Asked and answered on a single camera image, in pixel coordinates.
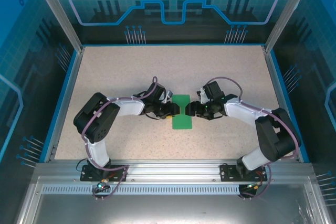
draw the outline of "green block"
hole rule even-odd
[[[180,114],[173,117],[173,130],[190,130],[193,128],[191,116],[185,114],[185,107],[190,103],[187,94],[174,94],[173,102],[180,106]]]

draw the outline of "metal post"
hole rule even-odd
[[[60,23],[64,33],[66,34],[66,36],[70,40],[74,49],[77,52],[81,53],[83,46],[82,46],[75,30],[73,29],[72,24],[70,23],[66,13],[64,12],[59,0],[46,0],[46,1],[49,5],[51,11],[53,12],[55,17],[57,18],[58,22]]]
[[[285,5],[278,21],[276,22],[271,34],[269,35],[266,43],[265,48],[266,52],[270,52],[273,49],[276,41],[280,37],[283,29],[285,28],[288,20],[292,16],[294,10],[296,9],[297,5],[299,4],[300,0],[288,0],[287,4]]]

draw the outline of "speckled work surface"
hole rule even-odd
[[[215,76],[235,79],[243,100],[263,108],[278,107],[260,46],[87,47],[72,93],[55,159],[86,157],[72,121],[95,92],[122,97],[146,90],[153,76],[174,94],[196,91]],[[234,84],[218,81],[225,94],[239,94]],[[258,146],[255,130],[234,119],[193,118],[192,130],[173,130],[172,120],[123,116],[106,137],[111,159],[239,158]]]

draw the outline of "metal base plate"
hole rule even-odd
[[[120,167],[120,165],[111,165],[110,166],[110,168],[118,168],[118,167]],[[111,173],[111,175],[109,177],[109,181],[110,182],[119,182],[123,172],[124,172],[124,169],[117,170],[117,171]],[[89,165],[83,165],[82,172],[81,172],[80,179],[79,179],[80,181],[99,182],[102,179],[104,179],[104,178],[98,177],[98,175],[96,173],[92,172]]]
[[[260,177],[257,172],[261,172],[263,175]],[[267,181],[266,170],[264,167],[259,167],[255,169],[250,174],[241,178],[240,174],[236,169],[236,165],[228,165],[223,164],[219,166],[219,173],[221,175],[222,182],[259,182],[259,181]]]

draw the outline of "glass enclosure wall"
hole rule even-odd
[[[301,0],[274,53],[316,173],[335,175],[336,0]]]
[[[265,43],[287,0],[60,0],[83,44]]]
[[[0,222],[15,223],[73,47],[45,0],[0,6]]]

